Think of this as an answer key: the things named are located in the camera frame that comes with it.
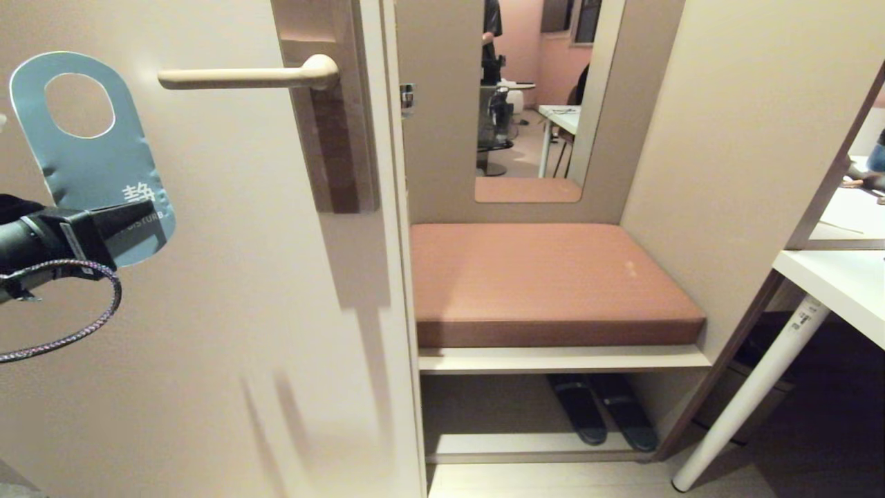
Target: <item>white desk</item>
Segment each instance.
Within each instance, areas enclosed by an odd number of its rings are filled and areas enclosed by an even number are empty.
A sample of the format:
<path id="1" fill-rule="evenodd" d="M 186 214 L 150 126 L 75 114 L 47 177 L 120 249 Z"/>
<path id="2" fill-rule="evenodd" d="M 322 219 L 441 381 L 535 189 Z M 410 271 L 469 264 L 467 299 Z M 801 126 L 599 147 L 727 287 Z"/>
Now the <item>white desk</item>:
<path id="1" fill-rule="evenodd" d="M 851 160 L 866 171 L 866 157 Z M 867 191 L 837 189 L 805 249 L 885 249 L 885 206 Z"/>
<path id="2" fill-rule="evenodd" d="M 547 175 L 547 155 L 550 154 L 550 133 L 553 125 L 557 125 L 572 135 L 578 133 L 578 122 L 581 120 L 580 105 L 538 105 L 538 113 L 547 118 L 544 122 L 544 137 L 541 142 L 541 161 L 538 166 L 538 178 Z"/>
<path id="3" fill-rule="evenodd" d="M 688 491 L 796 359 L 832 309 L 885 349 L 885 251 L 782 251 L 773 268 L 808 292 L 734 399 L 673 478 Z"/>

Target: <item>chinese character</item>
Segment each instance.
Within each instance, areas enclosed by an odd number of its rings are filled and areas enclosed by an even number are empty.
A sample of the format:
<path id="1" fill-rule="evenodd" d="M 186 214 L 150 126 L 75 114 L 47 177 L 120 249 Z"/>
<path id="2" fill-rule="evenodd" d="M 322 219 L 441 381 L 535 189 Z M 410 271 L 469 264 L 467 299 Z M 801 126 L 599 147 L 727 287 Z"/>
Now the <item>chinese character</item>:
<path id="1" fill-rule="evenodd" d="M 138 186 L 133 187 L 132 185 L 127 185 L 125 189 L 123 189 L 123 198 L 126 202 L 138 202 L 140 200 L 150 200 L 155 201 L 154 190 L 152 190 L 146 183 L 138 183 Z"/>

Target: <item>pink wall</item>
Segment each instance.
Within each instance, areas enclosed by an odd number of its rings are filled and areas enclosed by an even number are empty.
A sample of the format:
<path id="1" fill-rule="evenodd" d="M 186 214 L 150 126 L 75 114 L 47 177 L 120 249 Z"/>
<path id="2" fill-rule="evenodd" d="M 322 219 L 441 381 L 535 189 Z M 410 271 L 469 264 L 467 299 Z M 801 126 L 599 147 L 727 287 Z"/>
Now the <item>pink wall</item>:
<path id="1" fill-rule="evenodd" d="M 514 82 L 538 82 L 541 60 L 542 0 L 499 0 L 504 34 L 495 39 L 495 52 L 507 57 L 502 76 Z M 525 92 L 526 105 L 535 104 L 537 90 Z"/>
<path id="2" fill-rule="evenodd" d="M 572 47 L 570 43 L 568 35 L 541 37 L 540 78 L 535 90 L 538 104 L 565 104 L 581 71 L 590 62 L 591 47 Z"/>

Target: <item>braided cable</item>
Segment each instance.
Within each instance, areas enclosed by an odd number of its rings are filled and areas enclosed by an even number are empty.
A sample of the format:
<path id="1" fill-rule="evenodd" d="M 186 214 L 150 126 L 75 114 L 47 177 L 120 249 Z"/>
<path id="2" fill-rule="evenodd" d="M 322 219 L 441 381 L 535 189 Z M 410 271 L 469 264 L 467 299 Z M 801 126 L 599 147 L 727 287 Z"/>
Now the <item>braided cable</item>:
<path id="1" fill-rule="evenodd" d="M 47 354 L 57 349 L 60 349 L 65 346 L 70 346 L 71 344 L 77 342 L 82 338 L 86 338 L 91 335 L 93 332 L 97 331 L 104 327 L 108 321 L 111 320 L 111 317 L 114 313 L 117 312 L 117 308 L 119 308 L 119 304 L 123 299 L 123 285 L 119 280 L 119 276 L 117 276 L 114 271 L 105 265 L 93 262 L 93 261 L 82 261 L 82 260 L 53 260 L 53 261 L 45 261 L 40 264 L 36 264 L 32 267 L 24 268 L 22 270 L 16 271 L 10 275 L 0 275 L 0 280 L 4 279 L 21 279 L 25 276 L 31 275 L 33 273 L 45 270 L 47 268 L 56 268 L 56 267 L 69 267 L 76 266 L 82 268 L 91 268 L 98 273 L 105 276 L 108 280 L 111 281 L 113 285 L 113 301 L 111 305 L 99 316 L 93 323 L 90 325 L 76 331 L 75 333 L 58 339 L 52 342 L 47 342 L 46 344 L 41 344 L 39 346 L 26 347 L 24 349 L 19 349 L 17 351 L 10 351 L 9 353 L 0 353 L 0 363 L 11 363 L 18 362 L 21 360 L 26 360 L 27 358 L 33 358 L 34 356 L 38 356 L 40 354 Z"/>

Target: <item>door latch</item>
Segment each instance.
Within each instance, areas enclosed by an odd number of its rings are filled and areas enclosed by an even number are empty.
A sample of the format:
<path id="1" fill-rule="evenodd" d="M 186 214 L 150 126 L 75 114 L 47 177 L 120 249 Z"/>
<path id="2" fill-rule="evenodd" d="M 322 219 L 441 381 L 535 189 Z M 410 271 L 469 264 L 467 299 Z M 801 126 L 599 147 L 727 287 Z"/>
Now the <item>door latch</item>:
<path id="1" fill-rule="evenodd" d="M 399 106 L 404 119 L 415 113 L 415 83 L 399 85 Z"/>

